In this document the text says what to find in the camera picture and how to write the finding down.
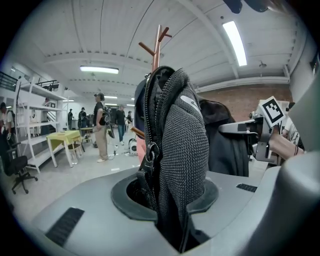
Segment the black office chair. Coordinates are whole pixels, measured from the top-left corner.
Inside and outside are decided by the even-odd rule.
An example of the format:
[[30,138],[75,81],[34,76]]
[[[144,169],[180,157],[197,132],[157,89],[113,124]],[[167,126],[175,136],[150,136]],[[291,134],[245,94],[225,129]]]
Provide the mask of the black office chair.
[[18,155],[17,145],[21,144],[15,143],[11,146],[8,145],[6,141],[1,141],[1,144],[4,145],[4,150],[1,150],[1,158],[4,173],[7,176],[16,175],[14,180],[14,185],[12,187],[13,194],[16,194],[15,188],[21,183],[26,194],[29,191],[25,188],[25,180],[35,179],[38,181],[37,177],[31,176],[29,172],[26,170],[26,166],[28,164],[28,158],[25,155],[18,156],[14,158],[14,155]]

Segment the gray backpack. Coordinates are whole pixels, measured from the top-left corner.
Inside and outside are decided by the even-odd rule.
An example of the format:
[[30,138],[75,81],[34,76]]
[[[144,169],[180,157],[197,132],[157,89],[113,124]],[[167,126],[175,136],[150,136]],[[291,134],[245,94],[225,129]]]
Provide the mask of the gray backpack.
[[187,206],[204,193],[209,157],[199,101],[183,69],[161,66],[150,75],[144,130],[146,154],[137,173],[139,190],[145,206],[157,213],[158,230],[183,252],[195,246],[186,238]]

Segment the yellow table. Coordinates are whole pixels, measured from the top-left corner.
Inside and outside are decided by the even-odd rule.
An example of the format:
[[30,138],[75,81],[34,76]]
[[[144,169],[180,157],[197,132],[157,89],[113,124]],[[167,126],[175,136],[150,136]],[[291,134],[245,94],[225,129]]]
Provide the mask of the yellow table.
[[55,154],[54,154],[54,150],[56,147],[58,147],[60,144],[64,144],[64,148],[65,148],[65,154],[66,157],[68,159],[69,165],[70,167],[73,167],[73,163],[72,163],[72,159],[71,159],[71,155],[68,149],[68,145],[72,144],[75,141],[79,141],[81,142],[81,136],[80,136],[80,132],[78,130],[66,130],[63,132],[54,132],[49,134],[47,137],[47,142],[49,145],[49,149],[50,149],[50,154],[51,154],[51,158],[53,161],[53,164],[55,167],[57,167],[57,162],[56,162],[56,158],[55,158]]
[[85,135],[87,135],[87,142],[89,142],[89,140],[91,141],[91,143],[93,143],[92,138],[91,138],[91,134],[90,131],[93,130],[92,127],[85,127],[85,128],[80,128],[80,130],[85,131]]

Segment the coat rack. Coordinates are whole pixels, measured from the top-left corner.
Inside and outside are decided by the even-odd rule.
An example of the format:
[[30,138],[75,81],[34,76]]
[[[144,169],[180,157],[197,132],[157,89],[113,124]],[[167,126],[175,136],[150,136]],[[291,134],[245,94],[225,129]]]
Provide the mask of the coat rack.
[[152,71],[159,67],[159,56],[160,56],[160,45],[161,41],[164,37],[172,38],[172,35],[167,34],[169,28],[166,27],[162,31],[162,26],[159,25],[156,35],[155,35],[155,42],[154,42],[154,50],[151,50],[148,46],[146,46],[143,42],[140,42],[139,45],[145,49],[148,53],[152,55]]

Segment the white shelving unit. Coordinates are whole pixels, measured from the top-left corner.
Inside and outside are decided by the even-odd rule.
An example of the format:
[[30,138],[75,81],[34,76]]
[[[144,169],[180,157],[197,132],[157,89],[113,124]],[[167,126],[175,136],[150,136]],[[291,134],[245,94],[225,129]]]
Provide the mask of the white shelving unit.
[[[28,160],[28,167],[36,169],[38,173],[40,173],[39,166],[43,164],[46,160],[51,158],[50,150],[49,148],[41,151],[38,154],[34,153],[33,146],[42,142],[45,142],[47,140],[47,135],[42,136],[35,136],[31,137],[30,128],[35,127],[41,127],[41,126],[47,126],[52,125],[57,132],[62,131],[61,123],[64,122],[63,115],[58,114],[63,111],[62,109],[62,102],[63,100],[67,100],[67,98],[59,96],[55,94],[54,92],[51,92],[49,90],[46,90],[39,85],[36,85],[32,82],[27,82],[25,79],[21,78],[16,83],[16,90],[15,90],[15,101],[18,101],[14,103],[13,111],[17,113],[17,107],[23,109],[24,116],[24,122],[18,123],[17,118],[18,116],[21,116],[20,114],[16,114],[15,116],[15,123],[17,129],[26,129],[27,139],[20,141],[21,144],[25,145],[24,150],[26,150],[27,145],[29,145],[31,155],[32,157]],[[22,102],[19,97],[20,90],[27,91],[28,92],[28,102]],[[54,101],[55,105],[57,107],[50,107],[50,106],[43,106],[39,104],[34,104],[32,102],[33,95],[42,96],[44,98],[49,98],[50,101]],[[49,121],[49,122],[30,122],[30,111],[31,110],[40,110],[40,111],[47,111],[47,112],[56,112],[55,114],[55,121]],[[64,147],[62,145],[55,148],[53,153],[56,153],[63,149]]]

